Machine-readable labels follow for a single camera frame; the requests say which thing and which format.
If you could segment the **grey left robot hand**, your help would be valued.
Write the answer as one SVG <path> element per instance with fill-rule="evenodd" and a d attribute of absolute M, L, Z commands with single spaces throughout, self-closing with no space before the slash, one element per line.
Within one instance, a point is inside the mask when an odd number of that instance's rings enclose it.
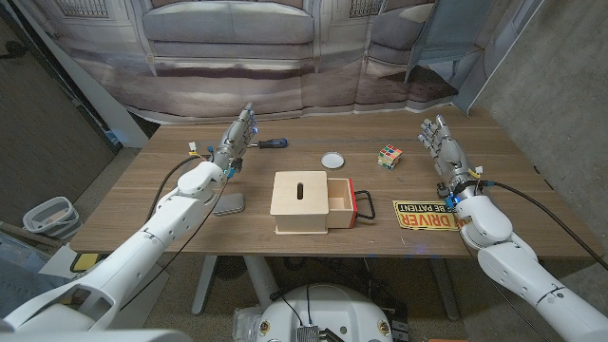
<path fill-rule="evenodd" d="M 223 170 L 229 170 L 232 163 L 245 154 L 248 144 L 256 133 L 255 112 L 252 103 L 248 103 L 222 134 L 218 148 L 214 152 L 213 163 Z"/>

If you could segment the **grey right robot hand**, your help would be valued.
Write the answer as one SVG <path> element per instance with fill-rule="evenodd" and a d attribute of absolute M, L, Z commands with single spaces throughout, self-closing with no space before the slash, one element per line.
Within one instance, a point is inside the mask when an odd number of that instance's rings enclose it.
<path fill-rule="evenodd" d="M 438 115 L 435 121 L 424 119 L 420 142 L 429 151 L 443 185 L 439 194 L 451 195 L 457 201 L 479 194 L 479 172 L 470 162 L 464 149 L 452 137 L 446 120 Z"/>

